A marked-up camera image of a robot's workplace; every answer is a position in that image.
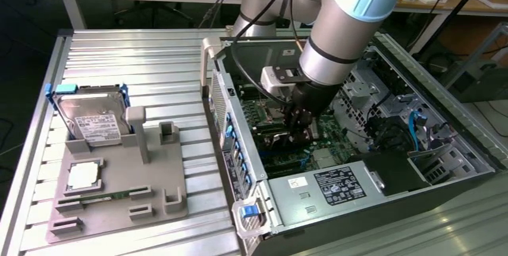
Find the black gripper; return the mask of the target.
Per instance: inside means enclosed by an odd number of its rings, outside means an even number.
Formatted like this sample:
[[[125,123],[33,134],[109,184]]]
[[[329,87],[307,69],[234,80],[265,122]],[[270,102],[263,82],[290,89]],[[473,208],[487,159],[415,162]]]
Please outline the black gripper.
[[[307,112],[311,117],[318,117],[330,105],[338,92],[339,85],[325,86],[315,82],[297,83],[290,101],[293,112]]]

